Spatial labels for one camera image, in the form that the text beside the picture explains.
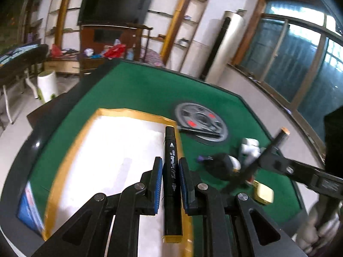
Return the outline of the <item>white gloved right hand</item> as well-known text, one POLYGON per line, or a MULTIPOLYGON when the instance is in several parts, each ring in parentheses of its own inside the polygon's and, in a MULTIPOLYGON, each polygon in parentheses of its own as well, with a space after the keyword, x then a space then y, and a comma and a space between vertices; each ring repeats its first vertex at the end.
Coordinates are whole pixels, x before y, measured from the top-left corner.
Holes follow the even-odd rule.
POLYGON ((307 256, 323 256, 342 230, 342 201, 319 196, 296 235, 296 244, 307 256))

